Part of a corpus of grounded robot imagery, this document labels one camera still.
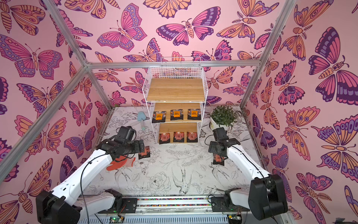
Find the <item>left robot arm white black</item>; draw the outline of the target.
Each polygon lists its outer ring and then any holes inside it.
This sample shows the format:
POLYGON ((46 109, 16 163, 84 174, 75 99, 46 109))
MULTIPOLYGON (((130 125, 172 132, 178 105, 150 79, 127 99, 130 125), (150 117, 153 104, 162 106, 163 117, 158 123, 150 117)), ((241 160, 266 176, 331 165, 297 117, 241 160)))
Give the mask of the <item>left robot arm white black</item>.
POLYGON ((52 190, 36 197, 37 220, 41 224, 77 224, 101 211, 121 211, 123 195, 107 189, 104 193, 85 197, 84 190, 92 180, 116 158, 143 153, 143 140, 136 140, 136 130, 121 127, 118 133, 100 142, 92 155, 73 174, 52 190))

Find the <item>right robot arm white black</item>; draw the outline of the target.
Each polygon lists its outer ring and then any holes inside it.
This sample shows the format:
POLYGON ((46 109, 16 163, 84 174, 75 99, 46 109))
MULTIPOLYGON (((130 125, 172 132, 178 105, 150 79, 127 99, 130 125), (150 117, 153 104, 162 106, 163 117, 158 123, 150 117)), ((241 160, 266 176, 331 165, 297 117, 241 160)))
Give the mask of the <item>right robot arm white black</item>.
POLYGON ((229 138, 224 128, 213 130, 214 141, 208 151, 230 159, 250 183, 248 192, 242 189, 226 190, 224 204, 249 209, 257 220, 275 218, 287 213, 288 204, 283 179, 263 169, 243 149, 235 138, 229 138))

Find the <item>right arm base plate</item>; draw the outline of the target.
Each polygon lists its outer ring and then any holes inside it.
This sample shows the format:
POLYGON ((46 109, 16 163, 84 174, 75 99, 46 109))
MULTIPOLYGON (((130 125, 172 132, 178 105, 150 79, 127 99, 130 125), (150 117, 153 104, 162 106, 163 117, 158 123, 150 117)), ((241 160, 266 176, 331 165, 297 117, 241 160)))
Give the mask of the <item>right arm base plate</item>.
POLYGON ((207 201, 209 202, 209 204, 211 204, 211 208, 213 212, 239 212, 239 211, 249 212, 250 211, 250 209, 227 203, 224 200, 224 197, 211 196, 207 198, 207 201))

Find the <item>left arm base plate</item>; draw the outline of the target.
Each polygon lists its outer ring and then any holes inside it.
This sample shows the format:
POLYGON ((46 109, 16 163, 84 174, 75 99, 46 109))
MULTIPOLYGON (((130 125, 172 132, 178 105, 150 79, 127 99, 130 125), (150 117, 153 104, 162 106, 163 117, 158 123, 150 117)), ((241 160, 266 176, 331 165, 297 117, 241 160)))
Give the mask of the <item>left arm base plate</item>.
POLYGON ((123 198, 115 200, 114 205, 107 209, 100 211, 99 214, 133 214, 136 212, 138 198, 123 198))

